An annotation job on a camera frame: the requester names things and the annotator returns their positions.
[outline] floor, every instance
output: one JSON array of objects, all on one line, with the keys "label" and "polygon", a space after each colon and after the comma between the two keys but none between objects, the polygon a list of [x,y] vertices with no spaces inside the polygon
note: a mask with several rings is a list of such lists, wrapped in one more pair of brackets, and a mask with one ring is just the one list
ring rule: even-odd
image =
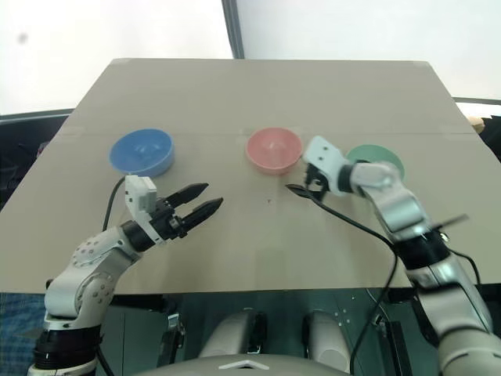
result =
[{"label": "floor", "polygon": [[[365,289],[187,294],[175,298],[181,302],[179,312],[187,330],[176,362],[197,357],[216,325],[229,314],[247,307],[267,314],[267,353],[303,356],[301,322],[313,309],[337,314],[348,344],[353,346],[373,304]],[[413,375],[438,374],[436,350],[421,336],[409,304],[386,305],[385,310],[391,320],[402,324]],[[103,352],[115,374],[128,376],[155,368],[166,327],[164,314],[111,307],[103,326]],[[387,343],[374,328],[368,331],[360,349],[355,373],[395,374]],[[98,375],[104,375],[103,370],[99,369]]]}]

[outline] green bowl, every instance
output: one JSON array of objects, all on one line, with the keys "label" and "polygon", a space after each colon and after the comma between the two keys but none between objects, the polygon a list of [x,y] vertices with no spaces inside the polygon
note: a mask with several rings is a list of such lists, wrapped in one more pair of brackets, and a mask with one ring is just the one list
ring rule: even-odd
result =
[{"label": "green bowl", "polygon": [[360,145],[348,151],[346,158],[350,162],[389,162],[400,171],[400,178],[404,179],[405,169],[402,161],[400,161],[400,158],[397,156],[397,154],[393,153],[386,147],[369,144]]}]

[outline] blue bowl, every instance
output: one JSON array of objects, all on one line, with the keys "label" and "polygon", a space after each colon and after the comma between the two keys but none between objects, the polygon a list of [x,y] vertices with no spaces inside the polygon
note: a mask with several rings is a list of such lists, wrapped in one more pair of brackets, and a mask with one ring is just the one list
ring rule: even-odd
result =
[{"label": "blue bowl", "polygon": [[119,139],[111,148],[110,163],[124,174],[154,177],[174,161],[172,138],[159,129],[141,129]]}]

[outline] bowl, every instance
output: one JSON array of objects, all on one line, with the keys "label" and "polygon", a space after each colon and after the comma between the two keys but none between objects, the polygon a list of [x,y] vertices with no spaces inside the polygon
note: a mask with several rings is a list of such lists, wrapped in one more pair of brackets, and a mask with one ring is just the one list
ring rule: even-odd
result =
[{"label": "bowl", "polygon": [[267,175],[283,175],[295,165],[303,152],[303,145],[289,129],[264,128],[248,139],[245,152],[259,171]]},{"label": "bowl", "polygon": [[404,179],[404,164],[400,161],[397,154],[386,147],[370,144],[360,145],[351,149],[348,154],[346,154],[346,158],[350,162],[367,161],[391,163],[400,171],[400,178]]},{"label": "bowl", "polygon": [[160,129],[128,133],[110,151],[110,163],[124,174],[158,176],[166,172],[173,161],[172,138]]}]

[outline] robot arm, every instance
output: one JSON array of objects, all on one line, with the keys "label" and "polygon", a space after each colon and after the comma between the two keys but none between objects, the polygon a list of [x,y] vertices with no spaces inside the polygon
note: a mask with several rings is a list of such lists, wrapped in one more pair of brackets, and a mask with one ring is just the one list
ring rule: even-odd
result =
[{"label": "robot arm", "polygon": [[144,251],[186,236],[218,210],[222,198],[205,202],[184,218],[175,215],[175,208],[199,196],[207,186],[193,184],[157,199],[150,178],[125,178],[125,200],[133,220],[85,240],[49,285],[44,331],[37,340],[29,375],[93,374],[100,326],[118,279]]},{"label": "robot arm", "polygon": [[418,320],[428,341],[438,345],[444,374],[470,374],[458,371],[462,369],[501,373],[501,340],[492,334],[484,301],[420,202],[402,184],[395,166],[352,164],[319,136],[310,142],[304,159],[306,186],[316,181],[322,187],[317,193],[320,200],[329,190],[339,196],[354,193],[373,204],[416,287]]}]

